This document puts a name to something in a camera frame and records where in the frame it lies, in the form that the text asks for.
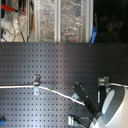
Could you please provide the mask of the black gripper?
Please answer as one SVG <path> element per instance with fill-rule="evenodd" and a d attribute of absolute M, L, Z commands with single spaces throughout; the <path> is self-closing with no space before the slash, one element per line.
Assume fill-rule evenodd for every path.
<path fill-rule="evenodd" d="M 92 116 L 96 116 L 99 113 L 99 109 L 94 106 L 94 104 L 91 102 L 91 100 L 88 98 L 88 95 L 86 94 L 85 88 L 82 84 L 75 84 L 74 90 L 79 96 L 81 100 L 86 100 L 85 105 L 90 112 Z M 106 89 L 104 86 L 100 86 L 98 88 L 98 103 L 102 104 L 104 102 L 104 99 L 106 97 Z"/>

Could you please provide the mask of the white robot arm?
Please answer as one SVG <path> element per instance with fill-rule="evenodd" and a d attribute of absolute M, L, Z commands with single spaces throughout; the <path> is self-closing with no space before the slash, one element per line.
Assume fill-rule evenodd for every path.
<path fill-rule="evenodd" d="M 76 84 L 75 92 L 93 116 L 87 128 L 128 128 L 128 88 L 124 85 L 99 85 L 102 93 L 99 109 L 95 109 L 82 85 Z"/>

